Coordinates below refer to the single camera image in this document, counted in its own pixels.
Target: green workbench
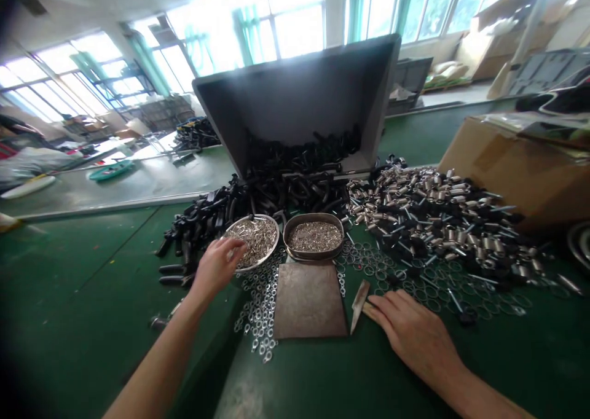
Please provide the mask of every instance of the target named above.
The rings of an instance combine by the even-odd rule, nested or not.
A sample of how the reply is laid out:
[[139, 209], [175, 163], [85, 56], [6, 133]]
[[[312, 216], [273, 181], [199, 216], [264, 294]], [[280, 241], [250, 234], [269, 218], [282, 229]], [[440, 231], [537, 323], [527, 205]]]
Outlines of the green workbench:
[[[467, 115], [506, 109], [484, 103], [387, 122], [379, 155], [411, 165], [437, 162]], [[26, 225], [2, 236], [3, 314], [12, 361], [33, 406], [64, 418], [99, 417], [122, 379], [153, 344], [149, 319], [167, 315], [181, 289], [161, 286], [153, 255], [185, 204], [128, 209]], [[355, 241], [370, 241], [355, 229]], [[576, 281], [569, 264], [548, 266]], [[348, 321], [360, 281], [347, 270]], [[469, 368], [539, 418], [573, 416], [586, 406], [588, 303], [526, 289], [524, 317], [501, 315], [462, 329], [441, 314]], [[251, 337], [233, 332], [248, 296], [231, 284], [211, 304], [195, 341], [176, 417], [446, 417], [451, 414], [391, 351], [364, 316], [353, 337], [283, 340], [262, 364]]]

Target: finger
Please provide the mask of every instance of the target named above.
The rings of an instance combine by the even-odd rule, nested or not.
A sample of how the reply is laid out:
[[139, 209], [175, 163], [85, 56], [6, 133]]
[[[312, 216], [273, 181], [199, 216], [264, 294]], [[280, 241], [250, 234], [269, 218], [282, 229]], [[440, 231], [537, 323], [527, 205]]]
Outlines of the finger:
[[398, 292], [388, 291], [385, 293], [385, 297], [400, 311], [408, 311], [412, 309], [405, 299], [400, 298]]
[[232, 270], [235, 270], [238, 267], [238, 262], [240, 262], [240, 259], [242, 259], [242, 257], [244, 256], [244, 254], [246, 253], [247, 250], [248, 250], [248, 246], [246, 244], [244, 244], [243, 246], [238, 247], [234, 251], [234, 255], [232, 256], [232, 260], [229, 262], [230, 268]]
[[393, 329], [391, 322], [387, 316], [385, 316], [381, 310], [373, 310], [373, 314], [377, 319], [377, 323], [381, 326], [385, 334], [387, 335], [387, 339], [389, 339], [389, 343], [393, 348], [393, 351], [397, 352], [399, 350], [399, 337], [398, 334]]
[[387, 298], [377, 295], [369, 296], [369, 302], [377, 307], [387, 318], [394, 322], [394, 319], [399, 316], [399, 310]]
[[211, 243], [207, 246], [207, 250], [209, 250], [209, 249], [213, 250], [218, 243], [219, 243], [219, 240], [211, 241]]
[[222, 254], [229, 254], [229, 252], [237, 247], [242, 247], [246, 243], [236, 238], [225, 238], [225, 242], [217, 245], [217, 250], [220, 250]]
[[411, 297], [404, 290], [400, 289], [400, 290], [396, 291], [396, 293], [400, 298], [402, 298], [415, 311], [422, 313], [422, 314], [429, 312], [429, 310], [426, 307], [424, 307], [422, 304], [419, 304], [418, 301], [416, 301], [413, 297]]
[[220, 238], [220, 239], [216, 240], [217, 242], [215, 243], [215, 248], [216, 249], [220, 248], [223, 244], [225, 244], [230, 239], [233, 239], [233, 238]]

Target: metal bowl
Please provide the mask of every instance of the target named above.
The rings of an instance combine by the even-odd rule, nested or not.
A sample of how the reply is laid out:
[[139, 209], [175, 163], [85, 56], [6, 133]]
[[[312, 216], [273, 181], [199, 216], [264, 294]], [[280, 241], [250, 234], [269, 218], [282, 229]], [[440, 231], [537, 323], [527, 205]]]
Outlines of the metal bowl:
[[[249, 219], [249, 218], [250, 218], [249, 216], [245, 216], [245, 217], [243, 217], [243, 218], [241, 218], [241, 219], [238, 219], [236, 222], [234, 222], [232, 225], [230, 225], [230, 226], [227, 228], [227, 230], [226, 230], [226, 233], [227, 233], [229, 230], [233, 229], [235, 225], [237, 225], [237, 224], [239, 224], [240, 222], [244, 221], [245, 219]], [[234, 272], [234, 274], [236, 274], [236, 273], [243, 273], [243, 272], [247, 272], [247, 271], [249, 271], [249, 270], [252, 270], [252, 269], [254, 269], [254, 268], [258, 267], [258, 266], [259, 266], [259, 265], [261, 265], [261, 264], [262, 264], [264, 261], [266, 261], [268, 258], [270, 258], [270, 255], [272, 255], [272, 254], [273, 254], [273, 252], [275, 251], [275, 248], [277, 248], [278, 240], [279, 240], [279, 238], [280, 238], [280, 234], [281, 234], [281, 231], [280, 231], [280, 229], [278, 228], [278, 224], [277, 224], [277, 222], [276, 222], [274, 219], [272, 219], [270, 216], [268, 216], [268, 215], [265, 215], [265, 214], [255, 214], [255, 215], [254, 215], [254, 219], [268, 219], [269, 221], [272, 221], [272, 223], [275, 225], [275, 229], [277, 230], [277, 234], [276, 234], [276, 236], [275, 236], [275, 243], [272, 245], [272, 248], [269, 250], [269, 252], [266, 254], [266, 256], [264, 256], [264, 257], [263, 257], [261, 260], [259, 260], [259, 261], [258, 261], [257, 263], [255, 263], [254, 265], [250, 265], [249, 267], [246, 267], [246, 268], [239, 268], [239, 269], [237, 269], [237, 270]]]
[[[295, 226], [302, 224], [304, 222], [328, 222], [332, 225], [335, 225], [340, 233], [342, 234], [342, 241], [340, 244], [333, 248], [332, 250], [326, 250], [323, 252], [305, 252], [305, 251], [298, 251], [289, 247], [287, 243], [287, 239], [289, 239], [289, 235]], [[303, 215], [297, 215], [292, 217], [289, 222], [283, 228], [283, 242], [285, 243], [287, 253], [293, 259], [297, 260], [323, 260], [323, 259], [332, 259], [340, 254], [342, 250], [342, 243], [344, 242], [344, 228], [342, 227], [342, 223], [340, 219], [336, 218], [334, 215], [329, 213], [307, 213]]]

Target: hand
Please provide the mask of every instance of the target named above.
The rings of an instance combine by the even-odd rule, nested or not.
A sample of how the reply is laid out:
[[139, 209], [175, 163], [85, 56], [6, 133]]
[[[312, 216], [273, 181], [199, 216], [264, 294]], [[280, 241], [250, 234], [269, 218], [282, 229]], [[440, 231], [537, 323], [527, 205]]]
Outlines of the hand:
[[198, 295], [210, 302], [229, 284], [238, 262], [247, 249], [244, 241], [234, 238], [222, 238], [211, 242], [199, 261], [189, 296]]
[[391, 348], [430, 388], [441, 394], [469, 370], [462, 363], [441, 318], [403, 290], [369, 296]]

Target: plastic bag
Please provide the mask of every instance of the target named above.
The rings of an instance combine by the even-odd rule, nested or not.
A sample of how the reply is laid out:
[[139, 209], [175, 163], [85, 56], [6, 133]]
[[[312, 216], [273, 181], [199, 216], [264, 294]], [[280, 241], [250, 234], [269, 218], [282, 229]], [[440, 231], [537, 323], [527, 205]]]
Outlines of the plastic bag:
[[66, 155], [51, 149], [25, 147], [13, 157], [0, 160], [0, 189], [20, 186], [41, 173], [57, 170], [80, 157], [82, 154], [79, 152]]

